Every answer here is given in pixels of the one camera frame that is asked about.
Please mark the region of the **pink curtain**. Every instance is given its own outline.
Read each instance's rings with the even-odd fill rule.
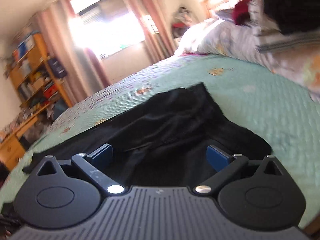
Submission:
[[[76,44],[70,23],[77,20],[77,15],[69,0],[52,3],[45,11],[38,12],[35,20],[49,54],[55,56],[68,72],[64,87],[73,103],[80,102],[111,84],[95,54]]]
[[[172,39],[171,30],[167,26],[162,0],[125,0],[143,28],[146,47],[154,63],[170,57],[174,54],[175,45]],[[150,15],[159,33],[150,28]]]

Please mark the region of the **black mount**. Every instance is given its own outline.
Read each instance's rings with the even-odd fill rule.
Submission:
[[[127,190],[98,169],[112,161],[110,145],[67,161],[46,156],[14,200],[26,226],[12,239],[308,239],[296,228],[304,196],[276,157],[210,146],[207,159],[219,172],[192,191]]]

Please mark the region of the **blue clip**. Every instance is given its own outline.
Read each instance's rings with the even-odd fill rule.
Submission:
[[[207,148],[207,161],[217,172],[228,166],[232,159],[231,155],[213,145]]]
[[[86,161],[96,167],[98,170],[103,170],[112,162],[113,149],[110,144],[104,144],[94,152],[85,157]]]

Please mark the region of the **black fabric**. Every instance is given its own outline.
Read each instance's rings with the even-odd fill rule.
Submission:
[[[2,187],[2,184],[4,183],[8,175],[8,168],[2,162],[0,162],[0,188]]]
[[[24,172],[31,172],[46,155],[70,159],[109,143],[114,158],[102,172],[113,180],[126,186],[194,187],[215,174],[207,163],[206,149],[216,142],[250,159],[262,159],[271,153],[265,140],[230,122],[200,83],[156,94],[131,110],[34,154]]]
[[[320,27],[320,0],[264,0],[264,13],[278,23],[282,34]]]

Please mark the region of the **dark blue bag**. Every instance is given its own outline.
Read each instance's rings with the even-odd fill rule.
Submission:
[[[55,58],[50,58],[48,60],[49,66],[52,69],[52,72],[56,78],[63,78],[67,75],[67,71]]]

